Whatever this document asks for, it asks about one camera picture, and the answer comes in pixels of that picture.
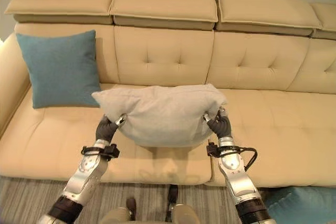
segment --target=black cable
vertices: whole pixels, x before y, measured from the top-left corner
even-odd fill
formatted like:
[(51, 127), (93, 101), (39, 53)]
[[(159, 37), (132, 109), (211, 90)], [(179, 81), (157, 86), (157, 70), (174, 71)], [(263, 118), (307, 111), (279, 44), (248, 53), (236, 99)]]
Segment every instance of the black cable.
[(227, 155), (240, 154), (240, 153), (245, 152), (245, 151), (254, 152), (253, 157), (249, 160), (249, 162), (247, 163), (247, 165), (244, 166), (245, 171), (247, 171), (251, 167), (251, 165), (254, 163), (254, 161), (257, 159), (257, 156), (258, 156), (258, 152), (254, 148), (251, 148), (251, 147), (239, 147), (239, 146), (236, 146), (236, 145), (233, 145), (233, 146), (220, 146), (217, 149), (217, 152), (219, 153), (218, 155), (214, 154), (214, 153), (209, 153), (209, 155), (212, 156), (212, 157), (225, 157)]

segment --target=throw pillow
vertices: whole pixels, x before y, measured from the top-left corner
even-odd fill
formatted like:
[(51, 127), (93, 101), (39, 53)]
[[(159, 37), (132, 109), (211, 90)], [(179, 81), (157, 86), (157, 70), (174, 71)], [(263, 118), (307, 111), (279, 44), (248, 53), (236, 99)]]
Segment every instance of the throw pillow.
[(186, 147), (200, 144), (212, 131), (202, 119), (214, 117), (225, 97), (211, 84), (110, 89), (92, 96), (105, 115), (115, 121), (127, 115), (120, 131), (138, 145)]
[(100, 91), (96, 64), (96, 31), (68, 37), (16, 34), (33, 86), (33, 107), (95, 105)]
[(336, 220), (336, 188), (291, 186), (266, 201), (277, 224), (325, 224)]

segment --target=sofa armrest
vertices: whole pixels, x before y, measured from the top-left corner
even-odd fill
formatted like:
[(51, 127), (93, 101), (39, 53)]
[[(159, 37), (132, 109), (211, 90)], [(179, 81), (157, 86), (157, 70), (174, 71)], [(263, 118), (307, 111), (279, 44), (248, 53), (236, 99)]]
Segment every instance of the sofa armrest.
[(12, 33), (0, 46), (0, 137), (29, 87), (28, 69)]

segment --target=sofa backrest cushion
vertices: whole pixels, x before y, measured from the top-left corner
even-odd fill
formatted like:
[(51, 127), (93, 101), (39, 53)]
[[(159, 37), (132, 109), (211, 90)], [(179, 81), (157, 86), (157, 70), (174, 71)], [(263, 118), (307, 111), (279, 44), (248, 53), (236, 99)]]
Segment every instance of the sofa backrest cushion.
[(309, 50), (288, 91), (336, 94), (336, 41), (310, 39)]
[(303, 0), (217, 0), (216, 30), (310, 35), (320, 27), (314, 10)]
[(113, 0), (111, 15), (122, 26), (212, 30), (215, 0)]
[(304, 37), (216, 32), (207, 83), (226, 89), (286, 90), (308, 44)]
[(322, 28), (313, 33), (314, 38), (336, 40), (336, 5), (314, 3), (311, 4), (319, 18)]
[(96, 61), (100, 82), (119, 83), (114, 50), (114, 26), (30, 23), (18, 23), (15, 26), (17, 33), (41, 37), (70, 36), (89, 30), (96, 31)]
[(5, 14), (18, 22), (112, 24), (112, 0), (11, 0)]
[(121, 84), (180, 86), (204, 84), (213, 31), (115, 26)]

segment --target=sofa cushion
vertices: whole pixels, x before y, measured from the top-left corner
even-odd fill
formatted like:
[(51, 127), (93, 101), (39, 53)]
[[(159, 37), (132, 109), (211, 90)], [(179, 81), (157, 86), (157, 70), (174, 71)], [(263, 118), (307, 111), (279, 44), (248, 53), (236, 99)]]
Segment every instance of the sofa cushion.
[[(258, 158), (248, 170), (257, 187), (335, 186), (336, 96), (272, 90), (222, 89), (235, 143), (253, 147)], [(217, 138), (212, 135), (211, 141)], [(251, 153), (242, 153), (247, 164)], [(207, 185), (224, 186), (212, 159)]]
[(336, 41), (310, 39), (306, 57), (287, 90), (336, 94)]
[[(31, 94), (30, 89), (0, 141), (0, 174), (68, 180), (81, 161), (82, 147), (95, 142), (103, 111), (83, 107), (34, 110)], [(211, 177), (206, 143), (178, 149), (146, 148), (135, 145), (120, 131), (112, 142), (118, 145), (120, 156), (109, 163), (103, 182), (196, 185)]]
[(206, 82), (226, 89), (286, 90), (308, 47), (309, 39), (297, 36), (215, 32)]
[(212, 56), (213, 31), (115, 26), (121, 84), (204, 84)]
[(313, 3), (311, 4), (322, 28), (312, 35), (314, 38), (336, 39), (336, 5)]
[(18, 22), (112, 24), (112, 0), (11, 0), (5, 14)]
[(33, 86), (33, 108), (51, 105), (94, 105), (100, 91), (96, 32), (68, 37), (16, 34)]
[(216, 30), (310, 35), (320, 23), (303, 0), (218, 0)]
[(212, 30), (215, 0), (114, 0), (114, 22), (122, 26)]
[(212, 133), (202, 119), (215, 116), (225, 97), (211, 84), (143, 89), (110, 89), (92, 94), (105, 115), (127, 121), (120, 131), (136, 144), (149, 147), (189, 147)]
[(277, 224), (329, 223), (336, 220), (336, 188), (291, 186), (274, 192), (265, 205)]
[(114, 26), (79, 24), (30, 24), (17, 23), (16, 33), (38, 37), (60, 37), (96, 31), (96, 62), (99, 80), (103, 83), (119, 83), (116, 53), (114, 48)]

